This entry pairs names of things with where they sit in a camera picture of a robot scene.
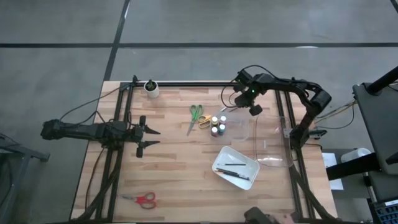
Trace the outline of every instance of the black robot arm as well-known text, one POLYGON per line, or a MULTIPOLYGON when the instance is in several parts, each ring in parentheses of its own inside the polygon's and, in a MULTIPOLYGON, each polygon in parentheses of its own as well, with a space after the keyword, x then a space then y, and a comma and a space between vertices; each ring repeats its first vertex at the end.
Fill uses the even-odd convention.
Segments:
POLYGON ((234 79, 238 85, 234 86, 235 92, 241 94, 235 98, 237 107, 249 107, 249 112, 255 116, 261 113, 260 105, 254 105, 254 99, 262 94, 266 94, 267 90, 280 90, 295 93, 301 103, 305 106, 305 113, 301 123, 290 132, 290 144, 294 148, 300 148, 308 140, 308 129, 323 109, 326 108, 331 101, 331 96, 316 83, 307 82, 305 80, 277 78, 270 74, 257 74, 252 77, 247 71, 241 70, 234 79), (308 99, 308 91, 314 92, 311 99, 308 99))
POLYGON ((46 121, 43 124, 41 136, 46 140, 75 138, 98 141, 103 147, 117 149, 123 141, 135 142, 138 145, 137 157, 142 157, 145 147, 159 141, 142 141, 144 133, 160 134, 145 125, 146 117, 141 116, 139 124, 129 124, 124 121, 111 121, 98 124, 71 124, 59 119, 46 121))

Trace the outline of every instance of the red scissors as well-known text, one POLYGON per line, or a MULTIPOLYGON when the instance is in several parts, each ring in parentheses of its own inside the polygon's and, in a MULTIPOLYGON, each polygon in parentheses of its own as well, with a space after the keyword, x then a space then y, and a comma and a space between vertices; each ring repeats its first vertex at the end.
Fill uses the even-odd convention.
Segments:
POLYGON ((122 195, 122 198, 133 200, 134 202, 138 203, 143 209, 152 209, 156 207, 156 202, 155 202, 156 195, 153 192, 146 193, 144 196, 141 197, 122 195))

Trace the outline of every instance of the gray floor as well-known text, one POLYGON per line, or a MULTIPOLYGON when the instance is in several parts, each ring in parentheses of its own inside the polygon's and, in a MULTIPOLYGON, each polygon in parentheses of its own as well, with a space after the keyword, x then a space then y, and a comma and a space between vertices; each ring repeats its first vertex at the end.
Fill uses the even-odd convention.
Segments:
MULTIPOLYGON (((0 0, 0 43, 112 42, 123 0, 0 0)), ((388 0, 132 1, 122 42, 394 42, 398 13, 388 0)), ((0 49, 0 132, 51 153, 33 161, 14 221, 68 219, 85 154, 85 141, 44 141, 44 121, 96 98, 110 49, 0 49)), ((230 80, 258 63, 279 77, 321 84, 330 108, 352 99, 351 87, 371 82, 396 64, 397 48, 119 49, 111 80, 230 80)), ((66 118, 80 121, 95 103, 66 118)), ((347 111, 322 123, 341 126, 347 111)), ((356 108, 351 126, 330 130, 327 148, 372 149, 356 108)), ((364 200, 336 200, 339 217, 365 220, 364 200)))

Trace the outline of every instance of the white tray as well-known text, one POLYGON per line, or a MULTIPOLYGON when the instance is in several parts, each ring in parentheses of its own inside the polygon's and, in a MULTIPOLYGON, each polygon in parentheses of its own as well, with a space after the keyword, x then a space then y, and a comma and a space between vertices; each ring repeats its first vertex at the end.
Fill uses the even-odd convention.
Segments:
POLYGON ((228 146, 224 146, 221 149, 220 153, 218 154, 216 160, 214 161, 212 169, 215 174, 228 180, 232 184, 234 184, 244 190, 249 190, 254 183, 254 179, 256 179, 256 176, 259 173, 260 165, 258 164, 258 162, 248 158, 247 156, 241 154, 240 152, 235 151, 234 149, 232 149, 228 146), (220 165, 217 165, 217 164, 229 164, 229 163, 234 163, 234 164, 244 163, 244 164, 246 164, 246 166, 220 166, 220 165), (217 168, 237 172, 241 175, 248 177, 249 180, 244 180, 244 179, 240 179, 240 178, 233 177, 230 175, 225 175, 221 172, 216 172, 217 168))

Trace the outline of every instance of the wooden tabletop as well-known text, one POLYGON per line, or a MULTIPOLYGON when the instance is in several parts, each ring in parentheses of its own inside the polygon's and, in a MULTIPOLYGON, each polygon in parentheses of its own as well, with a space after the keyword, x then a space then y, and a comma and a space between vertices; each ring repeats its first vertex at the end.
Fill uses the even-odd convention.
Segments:
MULTIPOLYGON (((104 82, 101 95, 119 87, 119 84, 120 82, 104 82)), ((232 92, 229 88, 224 91, 225 101, 228 101, 232 92)), ((293 212, 294 201, 286 167, 261 166, 250 190, 239 189, 214 174, 211 169, 223 146, 232 147, 245 156, 254 158, 254 117, 249 117, 249 137, 245 141, 214 139, 210 136, 209 129, 200 129, 197 124, 190 135, 186 135, 192 117, 189 107, 201 104, 205 114, 215 114, 223 107, 220 93, 220 87, 165 87, 160 89, 158 98, 148 99, 143 88, 134 88, 132 119, 136 123, 140 115, 146 115, 148 126, 161 135, 145 134, 144 139, 159 140, 161 143, 145 149, 141 159, 136 157, 137 145, 125 143, 114 222, 242 222, 243 213, 253 206, 277 217, 293 212), (133 201, 120 197, 122 194, 140 196, 146 192, 155 192, 155 209, 144 210, 133 201)), ((115 91, 99 101, 98 111, 105 120, 113 118, 117 95, 118 92, 115 91)), ((263 107, 262 115, 278 115, 273 91, 257 97, 256 103, 263 107)), ((305 108, 295 95, 292 95, 292 104, 296 118, 302 118, 305 108)), ((270 124, 264 134, 268 133, 273 138, 272 132, 278 126, 270 124)), ((97 142, 88 145, 72 218, 84 212, 88 182, 101 150, 101 145, 97 142)), ((100 188, 105 155, 103 153, 101 156, 93 177, 90 200, 94 199, 100 188)), ((303 147, 303 157, 312 192, 328 212, 336 217, 320 148, 306 145, 303 147)), ((305 209, 302 192, 301 198, 305 209)), ((108 200, 109 197, 105 200, 103 214, 106 214, 108 200)))

